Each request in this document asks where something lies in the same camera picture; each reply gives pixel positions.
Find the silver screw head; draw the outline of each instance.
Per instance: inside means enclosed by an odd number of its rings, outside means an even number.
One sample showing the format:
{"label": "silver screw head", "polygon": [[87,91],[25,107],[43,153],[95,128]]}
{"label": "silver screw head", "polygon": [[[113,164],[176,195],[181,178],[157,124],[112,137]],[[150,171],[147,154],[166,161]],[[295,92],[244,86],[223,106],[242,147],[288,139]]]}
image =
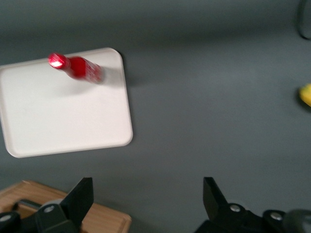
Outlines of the silver screw head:
{"label": "silver screw head", "polygon": [[44,213],[49,213],[54,209],[54,206],[49,206],[43,210]]}
{"label": "silver screw head", "polygon": [[270,216],[271,216],[271,218],[273,218],[275,220],[278,220],[278,221],[281,221],[283,219],[282,216],[279,213],[277,213],[277,212],[272,212],[270,214]]}
{"label": "silver screw head", "polygon": [[230,210],[232,210],[233,212],[240,212],[241,209],[238,205],[230,205]]}
{"label": "silver screw head", "polygon": [[0,222],[5,222],[5,221],[9,220],[11,217],[12,216],[10,216],[10,215],[5,215],[5,216],[0,218]]}

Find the yellow object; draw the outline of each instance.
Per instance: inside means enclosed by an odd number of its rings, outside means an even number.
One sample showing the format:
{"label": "yellow object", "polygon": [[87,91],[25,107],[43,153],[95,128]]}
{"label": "yellow object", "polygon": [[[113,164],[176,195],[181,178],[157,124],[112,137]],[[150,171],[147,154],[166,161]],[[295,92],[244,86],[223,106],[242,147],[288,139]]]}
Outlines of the yellow object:
{"label": "yellow object", "polygon": [[311,83],[302,87],[299,90],[299,95],[302,101],[311,107]]}

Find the wooden cutting board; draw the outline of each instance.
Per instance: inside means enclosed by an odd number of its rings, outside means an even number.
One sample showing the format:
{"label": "wooden cutting board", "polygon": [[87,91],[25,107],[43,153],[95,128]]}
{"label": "wooden cutting board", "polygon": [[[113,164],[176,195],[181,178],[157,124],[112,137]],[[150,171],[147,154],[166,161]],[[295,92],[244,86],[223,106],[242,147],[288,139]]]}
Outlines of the wooden cutting board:
{"label": "wooden cutting board", "polygon": [[[66,193],[60,190],[33,181],[22,181],[0,191],[0,212],[11,211],[13,205],[21,199],[42,205],[65,196]],[[22,218],[35,211],[27,206],[18,209]],[[127,233],[131,222],[129,215],[94,203],[83,220],[82,233]]]}

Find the bottle cap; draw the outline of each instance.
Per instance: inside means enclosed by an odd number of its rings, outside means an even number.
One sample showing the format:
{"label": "bottle cap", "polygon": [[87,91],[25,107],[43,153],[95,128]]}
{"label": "bottle cap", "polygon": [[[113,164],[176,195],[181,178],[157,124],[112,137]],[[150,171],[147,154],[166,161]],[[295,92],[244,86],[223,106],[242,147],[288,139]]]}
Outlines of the bottle cap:
{"label": "bottle cap", "polygon": [[67,66],[68,59],[59,53],[52,53],[49,55],[49,64],[56,69],[64,69]]}

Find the white tray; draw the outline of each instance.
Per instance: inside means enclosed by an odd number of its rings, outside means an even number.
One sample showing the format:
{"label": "white tray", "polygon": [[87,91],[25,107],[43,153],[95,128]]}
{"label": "white tray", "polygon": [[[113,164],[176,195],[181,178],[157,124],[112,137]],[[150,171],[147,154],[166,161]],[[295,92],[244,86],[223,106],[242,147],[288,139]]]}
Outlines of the white tray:
{"label": "white tray", "polygon": [[74,55],[102,66],[103,83],[74,80],[47,59],[0,67],[1,123],[14,157],[125,146],[132,140],[120,54],[106,48],[68,56]]}

